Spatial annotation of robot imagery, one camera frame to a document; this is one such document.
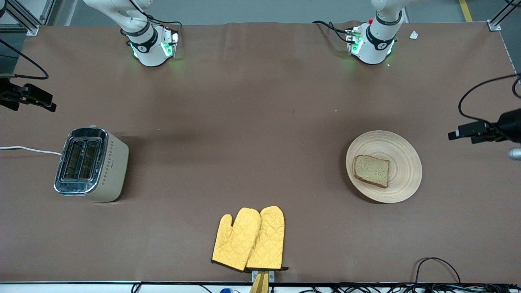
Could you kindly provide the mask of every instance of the black wire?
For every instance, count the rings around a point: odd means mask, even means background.
[[[414,279],[414,285],[413,285],[413,288],[416,289],[416,286],[418,285],[418,276],[420,274],[420,268],[421,268],[421,265],[428,261],[428,260],[437,260],[437,261],[441,261],[441,262],[444,262],[445,264],[447,264],[449,267],[451,267],[451,269],[454,271],[454,273],[456,274],[456,277],[457,277],[457,283],[458,284],[461,284],[461,278],[460,278],[460,275],[457,273],[456,269],[452,266],[452,264],[448,263],[447,261],[441,259],[441,258],[425,258],[423,259],[419,264],[418,264],[418,269],[416,270],[416,278]]]
[[[489,80],[486,80],[484,82],[481,82],[475,86],[473,86],[470,90],[468,90],[464,95],[463,97],[461,97],[460,99],[460,102],[458,103],[458,106],[457,106],[457,109],[458,111],[460,112],[461,116],[463,117],[466,117],[466,118],[469,118],[469,119],[473,119],[473,120],[476,120],[476,121],[483,121],[484,123],[488,124],[488,126],[490,126],[491,128],[495,129],[497,132],[499,132],[499,134],[501,134],[502,136],[504,136],[506,139],[508,140],[511,140],[501,129],[499,129],[499,127],[497,127],[494,123],[491,123],[490,121],[487,121],[486,119],[483,119],[483,118],[479,118],[479,117],[475,117],[475,116],[471,116],[471,115],[467,115],[465,113],[463,113],[463,110],[461,109],[461,105],[463,103],[463,101],[465,100],[465,98],[467,98],[467,96],[472,92],[474,91],[475,89],[477,89],[478,87],[484,85],[484,84],[487,84],[487,83],[490,83],[490,82],[493,82],[493,81],[497,81],[497,80],[502,80],[502,79],[507,79],[507,78],[512,78],[512,77],[518,77],[516,79],[516,81],[514,82],[514,84],[512,85],[512,93],[519,97],[521,99],[521,96],[517,93],[516,91],[516,82],[519,81],[519,79],[521,78],[521,74],[511,74],[511,75],[505,75],[505,76],[500,76],[500,77],[496,77],[496,78],[492,78],[492,79],[489,79]]]
[[[160,22],[162,22],[162,23],[169,23],[169,24],[177,23],[177,24],[179,24],[180,27],[183,27],[183,24],[180,23],[180,22],[178,22],[178,21],[161,21],[161,20],[159,20],[159,19],[157,19],[157,18],[154,18],[152,15],[150,15],[150,14],[146,14],[145,12],[143,12],[143,11],[141,10],[141,8],[139,8],[139,7],[134,3],[134,0],[129,0],[129,1],[130,1],[130,3],[132,3],[132,5],[134,6],[135,9],[137,9],[141,14],[143,14],[144,16],[146,16],[146,17],[147,17],[151,22],[153,22],[153,23],[156,23],[156,24],[158,24],[158,25],[160,24]]]
[[[364,288],[366,288],[367,291],[368,291],[369,293],[372,293],[372,292],[371,292],[371,290],[369,290],[368,288],[373,289],[373,290],[376,291],[377,293],[381,293],[380,290],[378,290],[378,288],[376,288],[375,286],[373,286],[373,285],[371,285],[371,284],[366,284],[366,286],[365,286]]]
[[[514,81],[514,84],[512,85],[512,93],[514,94],[514,96],[521,99],[521,95],[516,90],[516,86],[519,83],[519,81],[521,80],[521,75],[518,75],[518,76],[519,77]]]
[[[139,289],[141,289],[141,285],[142,285],[141,282],[132,285],[132,289],[130,289],[130,293],[138,293]]]
[[[461,291],[466,291],[466,292],[483,293],[483,291],[473,290],[473,289],[465,288],[463,286],[454,285],[454,284],[446,284],[445,286],[453,287],[455,289],[458,289],[458,290],[461,290]]]
[[[319,23],[319,24],[321,24],[321,25],[324,25],[324,26],[328,27],[330,30],[336,30],[336,31],[338,31],[338,32],[345,33],[345,31],[343,31],[343,30],[339,30],[339,29],[336,29],[336,28],[334,28],[334,27],[331,27],[329,24],[327,24],[327,23],[325,23],[325,22],[323,22],[323,21],[321,21],[321,20],[315,20],[315,21],[313,21],[312,23]]]
[[[389,289],[389,291],[387,291],[387,293],[394,293],[394,290],[395,290],[396,288],[403,287],[403,286],[407,286],[407,285],[410,285],[410,284],[411,284],[411,283],[400,283],[400,284],[396,284],[396,285],[394,285],[393,287],[391,287],[391,288]]]
[[[27,61],[31,62],[34,66],[36,66],[39,70],[41,70],[43,72],[43,74],[45,75],[44,77],[40,77],[40,76],[15,74],[15,77],[28,78],[28,79],[47,79],[47,78],[49,78],[49,74],[47,74],[47,71],[45,71],[45,69],[43,69],[42,66],[38,65],[38,63],[34,62],[31,58],[27,57],[24,53],[18,51],[15,47],[13,47],[13,46],[9,45],[8,43],[4,42],[4,40],[0,39],[0,43],[4,44],[9,49],[13,50],[15,53],[17,53],[18,55],[22,56]]]
[[[355,42],[353,42],[353,41],[348,41],[348,40],[346,40],[345,38],[343,38],[343,37],[340,35],[340,33],[345,33],[345,30],[340,30],[340,29],[335,28],[334,25],[333,25],[333,22],[331,22],[331,21],[330,21],[329,23],[325,23],[325,22],[323,22],[323,21],[321,21],[321,20],[315,20],[315,21],[313,21],[312,23],[321,24],[321,25],[326,26],[328,29],[333,30],[333,31],[335,32],[335,34],[337,34],[338,38],[339,38],[340,40],[346,42],[346,43],[350,43],[350,44],[354,44],[354,43],[355,43]]]
[[[311,288],[312,288],[313,290],[304,290],[304,291],[300,291],[299,293],[307,293],[307,292],[312,292],[312,293],[322,293],[322,292],[320,292],[320,290],[319,290],[317,287],[315,287],[315,286],[313,286],[313,287],[311,287]]]
[[[0,54],[1,57],[6,57],[6,58],[13,58],[13,59],[18,59],[18,57],[16,56],[9,56],[9,55],[4,55],[4,54]]]
[[[512,1],[505,0],[505,2],[506,2],[508,5],[510,5],[510,6],[521,7],[521,2],[520,2],[520,3],[517,3],[517,4],[513,4],[514,1],[516,1],[516,0],[512,0]]]
[[[203,288],[204,288],[206,291],[208,291],[209,293],[212,293],[212,291],[210,291],[210,289],[206,288],[205,286],[203,286],[203,285],[199,285],[199,286],[203,287]]]
[[[345,293],[345,291],[340,287],[331,287],[331,291],[332,293]]]

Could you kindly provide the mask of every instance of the white cable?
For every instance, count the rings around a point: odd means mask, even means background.
[[[16,145],[16,146],[0,146],[0,150],[20,150],[20,149],[31,151],[31,152],[46,153],[46,154],[53,154],[53,155],[61,156],[61,153],[51,152],[51,151],[35,150],[35,149],[32,149],[32,148],[26,148],[25,146],[19,146],[19,145]]]

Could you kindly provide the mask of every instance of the brown tabletop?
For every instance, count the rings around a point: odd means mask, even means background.
[[[501,36],[485,23],[408,23],[398,37],[368,66],[316,25],[193,26],[180,59],[146,68],[117,27],[42,27],[23,51],[49,72],[33,83],[57,112],[1,108],[1,145],[61,151],[73,129],[97,125],[129,146],[129,166],[120,200],[94,204],[53,190],[58,156],[0,152],[0,279],[250,279],[210,263],[219,219],[278,205],[290,269],[277,281],[405,282],[431,256],[463,282],[519,281],[514,144],[447,139],[470,122],[459,98],[512,73]],[[22,59],[15,72],[38,74]],[[496,121],[519,107],[512,82],[464,108]],[[421,158],[423,181],[404,202],[370,202],[349,182],[349,144],[377,129]],[[454,281],[439,264],[422,268],[422,281]]]

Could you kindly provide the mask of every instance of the yellow floor line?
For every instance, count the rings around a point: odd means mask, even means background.
[[[472,16],[470,15],[470,11],[468,10],[467,1],[460,0],[461,10],[463,11],[463,16],[465,16],[465,21],[472,21]]]

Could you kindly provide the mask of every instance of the plate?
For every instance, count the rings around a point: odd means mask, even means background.
[[[370,155],[389,160],[387,188],[362,182],[354,176],[354,160],[358,155]],[[423,170],[418,153],[403,137],[389,131],[375,130],[357,137],[349,146],[345,166],[353,185],[370,199],[384,202],[401,202],[411,197],[421,183]]]

